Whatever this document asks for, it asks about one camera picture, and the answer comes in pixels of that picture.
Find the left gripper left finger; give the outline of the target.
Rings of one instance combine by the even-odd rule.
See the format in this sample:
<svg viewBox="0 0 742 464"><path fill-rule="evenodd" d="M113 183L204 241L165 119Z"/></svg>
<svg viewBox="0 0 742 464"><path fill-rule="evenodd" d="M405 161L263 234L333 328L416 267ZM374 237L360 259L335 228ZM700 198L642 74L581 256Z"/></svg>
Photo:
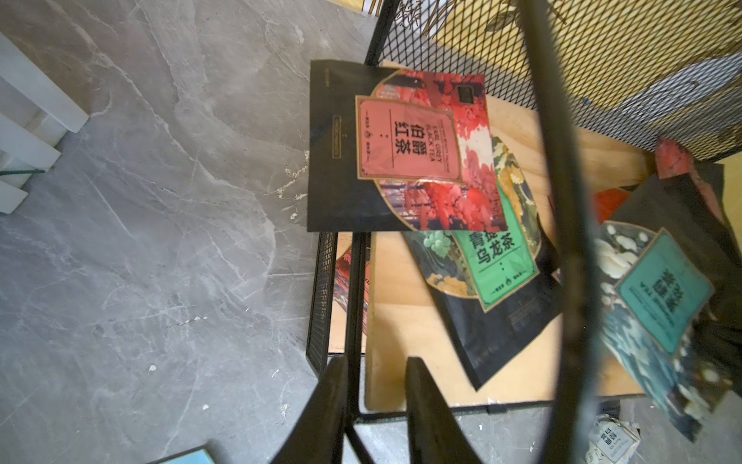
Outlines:
<svg viewBox="0 0 742 464"><path fill-rule="evenodd" d="M341 463L347 390L348 362L334 358L272 463Z"/></svg>

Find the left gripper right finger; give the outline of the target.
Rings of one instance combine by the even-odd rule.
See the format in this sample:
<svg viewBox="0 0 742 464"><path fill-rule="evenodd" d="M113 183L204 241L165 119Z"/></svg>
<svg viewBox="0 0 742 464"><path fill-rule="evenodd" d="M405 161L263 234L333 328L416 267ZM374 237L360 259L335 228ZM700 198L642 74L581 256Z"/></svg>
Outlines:
<svg viewBox="0 0 742 464"><path fill-rule="evenodd" d="M412 463L481 463L423 359L407 359L405 392Z"/></svg>

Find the white tea bag packet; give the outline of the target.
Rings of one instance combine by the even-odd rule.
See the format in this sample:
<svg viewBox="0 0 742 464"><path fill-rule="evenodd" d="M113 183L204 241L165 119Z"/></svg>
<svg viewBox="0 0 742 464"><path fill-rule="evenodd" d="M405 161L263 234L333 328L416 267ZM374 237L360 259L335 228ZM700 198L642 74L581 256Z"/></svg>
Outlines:
<svg viewBox="0 0 742 464"><path fill-rule="evenodd" d="M637 427L618 421L608 415L595 419L589 433L589 448L585 453L586 464L626 464L641 444Z"/></svg>

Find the teal jasmine tea bag packet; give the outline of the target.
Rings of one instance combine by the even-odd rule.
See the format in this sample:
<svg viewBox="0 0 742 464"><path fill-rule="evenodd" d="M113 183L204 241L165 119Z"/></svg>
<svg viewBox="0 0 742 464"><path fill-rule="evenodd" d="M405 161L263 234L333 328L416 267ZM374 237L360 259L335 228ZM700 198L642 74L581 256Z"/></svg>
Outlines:
<svg viewBox="0 0 742 464"><path fill-rule="evenodd" d="M649 178L600 226L602 340L694 441L741 390L741 252L689 175Z"/></svg>

